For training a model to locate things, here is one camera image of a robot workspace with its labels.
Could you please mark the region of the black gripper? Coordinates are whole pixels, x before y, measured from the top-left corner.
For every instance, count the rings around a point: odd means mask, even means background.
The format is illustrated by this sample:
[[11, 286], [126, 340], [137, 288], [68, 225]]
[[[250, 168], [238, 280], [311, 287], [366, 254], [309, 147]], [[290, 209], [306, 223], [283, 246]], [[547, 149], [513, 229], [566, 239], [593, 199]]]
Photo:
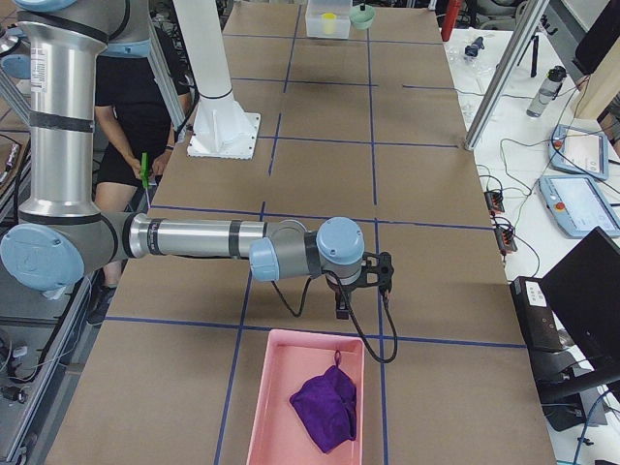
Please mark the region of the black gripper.
[[353, 291], [358, 288], [358, 281], [345, 283], [335, 275], [327, 275], [325, 280], [335, 295], [335, 315], [337, 319], [349, 319], [347, 301], [351, 301]]

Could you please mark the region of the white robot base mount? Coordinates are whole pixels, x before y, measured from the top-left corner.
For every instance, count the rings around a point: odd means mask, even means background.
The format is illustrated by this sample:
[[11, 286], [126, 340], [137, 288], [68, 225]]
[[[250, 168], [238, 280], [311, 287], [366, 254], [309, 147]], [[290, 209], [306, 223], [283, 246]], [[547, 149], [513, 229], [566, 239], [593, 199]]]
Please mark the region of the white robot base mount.
[[186, 0], [173, 5], [199, 96], [188, 154], [249, 160], [261, 116], [245, 111], [233, 94], [216, 3]]

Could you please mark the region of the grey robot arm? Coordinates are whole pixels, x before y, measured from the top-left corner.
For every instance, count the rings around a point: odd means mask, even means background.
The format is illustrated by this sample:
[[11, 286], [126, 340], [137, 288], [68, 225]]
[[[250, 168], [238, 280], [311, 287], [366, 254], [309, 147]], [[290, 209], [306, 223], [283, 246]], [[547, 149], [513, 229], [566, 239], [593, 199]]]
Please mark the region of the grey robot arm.
[[1, 260], [21, 284], [53, 291], [111, 262], [177, 256], [241, 259], [260, 281], [324, 277], [344, 313], [370, 266], [352, 220], [316, 231], [294, 220], [151, 219], [105, 212], [91, 198], [96, 60], [165, 63], [144, 1], [22, 1], [17, 22], [30, 42], [30, 196], [2, 238]]

